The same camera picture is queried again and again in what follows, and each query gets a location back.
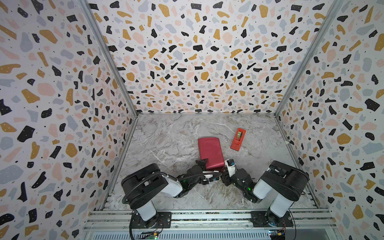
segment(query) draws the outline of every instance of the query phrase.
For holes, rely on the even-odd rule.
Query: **red rectangular case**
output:
[[[221,152],[220,140],[217,137],[203,137],[197,140],[200,159],[208,158],[206,168],[221,170],[224,168],[224,158]]]

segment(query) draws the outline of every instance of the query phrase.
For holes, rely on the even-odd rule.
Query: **vent grille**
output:
[[[133,234],[135,239],[143,239],[145,234]],[[93,240],[130,240],[128,232],[95,232]],[[212,230],[212,231],[164,231],[159,234],[158,239],[226,239],[226,240],[240,240],[240,239],[254,239],[254,240],[270,240],[268,230]]]

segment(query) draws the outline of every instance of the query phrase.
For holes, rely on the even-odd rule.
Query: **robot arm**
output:
[[[265,216],[268,223],[274,226],[282,221],[293,202],[299,200],[309,181],[308,175],[302,170],[278,161],[270,164],[257,183],[244,169],[236,169],[233,159],[226,160],[225,164],[227,171],[222,177],[224,184],[234,184],[251,202],[261,202],[272,189],[278,192]]]

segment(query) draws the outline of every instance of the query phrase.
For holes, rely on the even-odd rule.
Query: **terrazzo pattern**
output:
[[[384,235],[383,4],[345,2],[278,117],[346,240]]]
[[[0,7],[0,239],[79,239],[131,113],[76,1]]]
[[[238,127],[247,132],[240,151],[230,149]],[[173,176],[186,173],[199,159],[197,140],[218,137],[224,159],[233,158],[238,168],[245,168],[257,181],[273,160],[294,166],[275,119],[255,115],[144,115],[140,116],[120,170],[113,193],[105,210],[129,210],[122,204],[124,191],[121,181],[131,173],[156,163]],[[267,209],[277,192],[272,191],[259,204],[243,198],[235,186],[226,187],[222,181],[198,184],[185,197],[175,199],[159,193],[153,198],[157,209]],[[292,208],[313,208],[310,195],[303,195]]]
[[[139,113],[271,113],[332,2],[89,5]]]

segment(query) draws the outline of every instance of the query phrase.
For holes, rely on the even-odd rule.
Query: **orange object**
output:
[[[236,151],[240,150],[241,144],[243,143],[243,139],[244,139],[244,136],[245,136],[245,132],[246,131],[244,129],[242,129],[242,128],[238,128],[237,129],[235,138],[233,139],[233,142],[232,142],[232,145],[231,145],[231,148],[233,150],[236,150]]]

